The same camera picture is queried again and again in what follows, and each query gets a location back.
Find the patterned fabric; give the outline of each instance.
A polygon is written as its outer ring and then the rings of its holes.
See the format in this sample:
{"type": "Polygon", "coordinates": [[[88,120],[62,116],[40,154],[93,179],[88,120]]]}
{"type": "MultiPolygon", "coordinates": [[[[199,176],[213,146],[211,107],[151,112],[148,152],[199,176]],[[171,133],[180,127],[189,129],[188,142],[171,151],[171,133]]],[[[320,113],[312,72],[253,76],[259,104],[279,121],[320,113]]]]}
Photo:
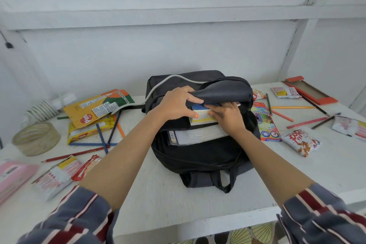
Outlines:
{"type": "MultiPolygon", "coordinates": [[[[47,219],[19,244],[113,243],[118,211],[101,196],[75,186],[47,219]]],[[[290,243],[366,243],[366,218],[347,210],[340,197],[318,184],[287,200],[277,216],[290,243]]],[[[181,244],[272,244],[274,223],[190,239],[181,244]]]]}
{"type": "Polygon", "coordinates": [[[366,218],[319,184],[287,200],[277,217],[290,243],[366,243],[366,218]]]}
{"type": "Polygon", "coordinates": [[[19,244],[113,243],[112,229],[118,212],[107,201],[75,186],[46,220],[23,235],[19,244]]]}

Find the sleeve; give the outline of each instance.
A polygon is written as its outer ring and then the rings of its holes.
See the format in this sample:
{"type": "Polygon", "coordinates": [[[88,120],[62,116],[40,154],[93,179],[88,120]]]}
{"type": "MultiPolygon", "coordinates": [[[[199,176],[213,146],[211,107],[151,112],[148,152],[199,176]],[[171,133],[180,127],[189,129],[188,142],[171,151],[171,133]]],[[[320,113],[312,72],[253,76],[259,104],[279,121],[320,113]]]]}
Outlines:
{"type": "Polygon", "coordinates": [[[23,235],[18,244],[113,243],[118,211],[83,187],[75,186],[48,217],[23,235]]]}
{"type": "Polygon", "coordinates": [[[366,243],[366,219],[319,184],[287,200],[277,218],[290,243],[366,243]]]}

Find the wooden table surface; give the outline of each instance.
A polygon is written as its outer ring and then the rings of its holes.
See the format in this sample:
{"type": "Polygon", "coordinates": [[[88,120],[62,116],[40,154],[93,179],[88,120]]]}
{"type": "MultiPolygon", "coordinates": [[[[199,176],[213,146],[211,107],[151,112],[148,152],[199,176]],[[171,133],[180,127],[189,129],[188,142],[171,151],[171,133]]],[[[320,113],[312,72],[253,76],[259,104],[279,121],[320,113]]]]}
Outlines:
{"type": "MultiPolygon", "coordinates": [[[[268,93],[272,106],[308,105],[303,99],[278,99],[270,87],[281,83],[259,84],[252,87],[268,93]]],[[[141,101],[143,96],[134,97],[141,101]]],[[[342,112],[343,116],[366,119],[339,103],[322,106],[330,115],[342,112]]],[[[291,130],[290,124],[323,117],[317,109],[277,109],[295,120],[294,123],[273,115],[281,135],[291,130]]],[[[141,110],[125,110],[120,124],[127,134],[142,118],[141,110]]],[[[23,156],[13,145],[8,144],[0,152],[0,158],[12,158],[25,163],[36,163],[44,159],[88,149],[67,146],[67,128],[70,120],[51,120],[62,135],[60,142],[50,151],[36,157],[23,156]]],[[[313,180],[338,194],[346,203],[366,200],[366,143],[342,135],[331,129],[333,121],[313,131],[313,136],[323,145],[304,158],[284,142],[266,142],[271,149],[313,180]]],[[[103,133],[107,140],[110,131],[103,133]]],[[[116,130],[112,142],[121,136],[116,130]]],[[[97,135],[82,139],[84,142],[100,142],[97,135]]],[[[104,151],[96,152],[101,156],[104,151]]],[[[92,154],[79,156],[82,162],[92,154]]],[[[0,235],[3,243],[14,243],[34,225],[42,221],[72,188],[74,183],[62,190],[51,201],[42,197],[30,182],[55,162],[41,163],[38,173],[25,183],[7,201],[0,205],[0,235]]],[[[114,236],[143,232],[172,225],[179,225],[181,233],[202,236],[230,229],[242,228],[276,219],[279,208],[269,194],[257,172],[253,169],[237,177],[233,190],[224,194],[215,187],[186,188],[178,174],[167,170],[150,149],[135,182],[123,204],[114,236]]]]}

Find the backpack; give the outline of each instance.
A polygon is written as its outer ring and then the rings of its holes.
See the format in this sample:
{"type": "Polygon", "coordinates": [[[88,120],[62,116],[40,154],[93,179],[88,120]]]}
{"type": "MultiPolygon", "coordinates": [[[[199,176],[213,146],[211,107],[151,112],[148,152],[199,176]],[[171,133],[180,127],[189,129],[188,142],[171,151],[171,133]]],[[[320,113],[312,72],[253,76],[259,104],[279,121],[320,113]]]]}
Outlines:
{"type": "MultiPolygon", "coordinates": [[[[195,84],[180,77],[172,77],[155,89],[146,101],[142,112],[148,113],[155,108],[168,91],[189,85],[196,90],[192,94],[203,99],[205,103],[240,102],[239,109],[245,127],[260,139],[258,120],[250,111],[254,100],[253,90],[248,81],[240,77],[225,76],[220,71],[194,71],[180,75],[193,81],[207,82],[195,84]]],[[[150,77],[146,87],[146,97],[155,85],[168,76],[150,77]]],[[[190,130],[210,125],[217,125],[217,123],[191,126],[188,117],[169,120],[156,134],[151,147],[164,167],[181,176],[186,187],[215,186],[224,193],[228,193],[234,186],[236,177],[253,168],[248,156],[233,138],[225,136],[186,146],[169,144],[169,131],[190,130]],[[222,185],[221,170],[230,175],[230,183],[227,186],[222,185]]]]}

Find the white notebook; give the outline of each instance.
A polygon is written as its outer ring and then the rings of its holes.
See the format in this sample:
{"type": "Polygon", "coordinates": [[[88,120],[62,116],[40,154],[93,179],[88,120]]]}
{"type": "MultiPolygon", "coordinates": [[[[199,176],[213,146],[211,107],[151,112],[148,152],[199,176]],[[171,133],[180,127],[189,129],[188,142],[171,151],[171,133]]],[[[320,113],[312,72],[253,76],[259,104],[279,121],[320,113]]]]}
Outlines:
{"type": "Polygon", "coordinates": [[[169,131],[171,145],[192,145],[227,136],[220,125],[183,131],[169,131]]]}

